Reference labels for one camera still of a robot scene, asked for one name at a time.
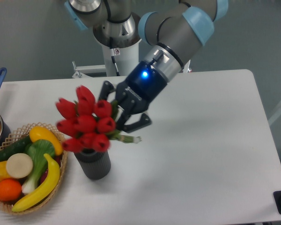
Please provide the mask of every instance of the cucumber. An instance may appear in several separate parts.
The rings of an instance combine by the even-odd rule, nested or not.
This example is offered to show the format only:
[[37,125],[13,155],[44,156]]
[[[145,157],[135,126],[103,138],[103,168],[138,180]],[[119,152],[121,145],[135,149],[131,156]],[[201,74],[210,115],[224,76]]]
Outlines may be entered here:
[[26,145],[29,143],[31,143],[31,140],[29,135],[27,135],[26,137],[7,146],[5,149],[0,151],[0,162],[8,160],[9,157],[16,153],[23,153]]

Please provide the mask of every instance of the banana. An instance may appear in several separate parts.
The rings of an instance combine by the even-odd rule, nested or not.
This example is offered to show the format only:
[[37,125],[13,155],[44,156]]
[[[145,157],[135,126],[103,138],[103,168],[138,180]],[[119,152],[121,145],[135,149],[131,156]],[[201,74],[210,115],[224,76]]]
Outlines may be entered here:
[[11,209],[12,212],[21,212],[36,205],[46,198],[57,185],[60,177],[59,165],[49,154],[45,153],[44,157],[48,161],[48,175],[46,179],[33,192],[17,201]]

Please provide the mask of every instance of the white table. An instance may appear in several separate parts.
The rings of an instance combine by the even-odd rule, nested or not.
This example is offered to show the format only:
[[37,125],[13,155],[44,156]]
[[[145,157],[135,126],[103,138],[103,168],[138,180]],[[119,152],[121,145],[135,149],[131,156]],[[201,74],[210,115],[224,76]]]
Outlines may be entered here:
[[[5,82],[0,114],[16,129],[62,119],[54,103],[76,99],[83,84],[124,77]],[[248,70],[180,74],[152,102],[153,124],[114,141],[111,171],[90,181],[70,154],[62,187],[39,212],[0,224],[225,225],[281,220],[273,192],[281,165],[253,74]]]

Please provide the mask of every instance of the fruit basket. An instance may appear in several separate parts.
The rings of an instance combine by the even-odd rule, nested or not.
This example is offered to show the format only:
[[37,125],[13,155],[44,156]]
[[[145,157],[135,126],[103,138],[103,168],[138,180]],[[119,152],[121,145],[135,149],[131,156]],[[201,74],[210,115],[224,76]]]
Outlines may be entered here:
[[[26,126],[23,126],[22,128],[18,128],[16,131],[11,133],[9,135],[9,137],[5,139],[5,142],[0,147],[0,150],[2,150],[5,147],[11,145],[15,141],[20,140],[20,139],[26,137],[27,135],[29,135],[29,131],[33,127],[35,127],[35,126],[40,126],[40,127],[47,128],[48,130],[50,130],[57,137],[57,139],[60,142],[64,141],[64,139],[65,139],[64,135],[61,132],[59,132],[55,126],[53,126],[51,124],[45,124],[45,123],[37,123],[37,124],[33,123],[33,124],[28,124]],[[62,179],[64,177],[64,172],[65,172],[66,165],[67,165],[67,151],[63,151],[62,157],[61,157],[61,160],[60,160],[60,177],[59,177],[58,183],[55,186],[55,188],[53,189],[53,191],[50,192],[50,194],[46,198],[44,198],[41,202],[39,202],[35,206],[33,206],[33,207],[29,208],[29,209],[26,209],[24,211],[13,212],[12,211],[12,207],[13,207],[12,203],[10,203],[10,202],[1,202],[0,201],[0,210],[5,212],[5,213],[12,214],[12,215],[23,215],[23,214],[32,213],[34,211],[37,211],[41,207],[43,207],[46,203],[48,203],[54,197],[54,195],[56,194],[58,188],[60,187]]]

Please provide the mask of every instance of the blue led light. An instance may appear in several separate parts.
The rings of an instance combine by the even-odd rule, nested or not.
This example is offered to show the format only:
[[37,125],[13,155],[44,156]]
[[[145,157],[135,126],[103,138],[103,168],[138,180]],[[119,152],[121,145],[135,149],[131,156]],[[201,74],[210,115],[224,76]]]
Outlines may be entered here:
[[148,73],[146,71],[142,72],[141,77],[142,78],[147,78],[148,77]]

